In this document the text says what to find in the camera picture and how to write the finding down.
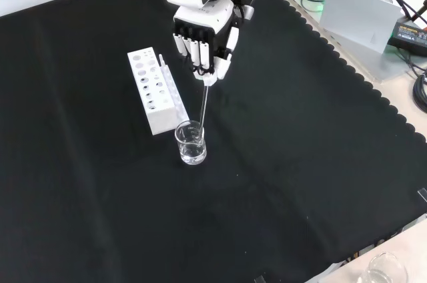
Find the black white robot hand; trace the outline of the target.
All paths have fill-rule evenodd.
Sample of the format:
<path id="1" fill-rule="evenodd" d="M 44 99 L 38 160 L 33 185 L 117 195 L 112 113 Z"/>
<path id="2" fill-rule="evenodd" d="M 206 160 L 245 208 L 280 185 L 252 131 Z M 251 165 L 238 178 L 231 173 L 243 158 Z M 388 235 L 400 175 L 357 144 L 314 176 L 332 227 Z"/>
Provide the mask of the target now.
<path id="1" fill-rule="evenodd" d="M 223 80 L 238 43 L 242 10 L 232 0 L 209 2 L 201 9 L 179 7 L 173 38 L 183 64 L 206 87 Z"/>

